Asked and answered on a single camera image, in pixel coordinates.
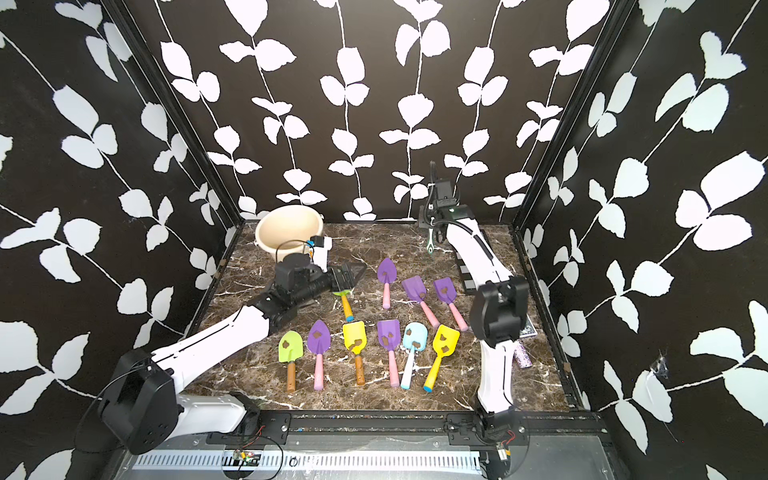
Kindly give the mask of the lime square trowel wooden handle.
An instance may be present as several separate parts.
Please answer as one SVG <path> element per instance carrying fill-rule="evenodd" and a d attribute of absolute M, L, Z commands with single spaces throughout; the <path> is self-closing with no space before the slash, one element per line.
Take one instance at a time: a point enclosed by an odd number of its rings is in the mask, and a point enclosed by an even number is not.
<path fill-rule="evenodd" d="M 279 341 L 278 358 L 286 365 L 286 392 L 296 390 L 296 361 L 303 357 L 304 348 L 301 335 L 293 330 L 287 331 Z"/>

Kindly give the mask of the green white scrub brush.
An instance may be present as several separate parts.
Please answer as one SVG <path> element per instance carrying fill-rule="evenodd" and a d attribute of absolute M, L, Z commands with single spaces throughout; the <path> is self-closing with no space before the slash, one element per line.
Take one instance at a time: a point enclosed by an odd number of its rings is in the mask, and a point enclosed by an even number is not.
<path fill-rule="evenodd" d="M 433 227 L 429 227 L 427 229 L 428 237 L 427 237 L 427 244 L 426 244 L 426 250 L 429 255 L 432 255 L 435 250 L 435 229 Z"/>

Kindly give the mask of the lime pointed trowel yellow handle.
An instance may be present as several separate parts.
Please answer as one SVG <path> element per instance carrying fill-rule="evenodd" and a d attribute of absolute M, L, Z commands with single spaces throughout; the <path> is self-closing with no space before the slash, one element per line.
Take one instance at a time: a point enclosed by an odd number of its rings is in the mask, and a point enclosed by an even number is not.
<path fill-rule="evenodd" d="M 337 296 L 337 297 L 341 300 L 345 321 L 346 322 L 353 322 L 355 317 L 354 317 L 354 314 L 353 314 L 353 311 L 352 311 L 352 308 L 351 308 L 351 304 L 350 304 L 349 299 L 348 299 L 349 295 Z"/>

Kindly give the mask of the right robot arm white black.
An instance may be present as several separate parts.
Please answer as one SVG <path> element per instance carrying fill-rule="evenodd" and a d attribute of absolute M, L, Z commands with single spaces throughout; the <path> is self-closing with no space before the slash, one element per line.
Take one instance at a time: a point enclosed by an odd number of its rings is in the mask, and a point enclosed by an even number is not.
<path fill-rule="evenodd" d="M 469 327 L 481 346 L 479 415 L 495 425 L 514 411 L 515 350 L 528 320 L 529 285 L 496 256 L 470 208 L 459 202 L 448 179 L 428 183 L 419 226 L 437 232 L 458 254 L 475 285 Z"/>

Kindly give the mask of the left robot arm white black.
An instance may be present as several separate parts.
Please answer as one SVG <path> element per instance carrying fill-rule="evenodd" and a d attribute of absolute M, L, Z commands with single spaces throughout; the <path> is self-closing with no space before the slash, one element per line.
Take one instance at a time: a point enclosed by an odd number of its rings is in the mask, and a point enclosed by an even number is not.
<path fill-rule="evenodd" d="M 298 308 L 324 292 L 353 289 L 367 267 L 346 262 L 326 268 L 293 253 L 275 266 L 268 287 L 224 320 L 151 353 L 133 349 L 120 357 L 97 409 L 99 418 L 134 455 L 169 438 L 237 429 L 258 408 L 242 394 L 185 394 L 200 375 L 238 351 L 277 333 Z"/>

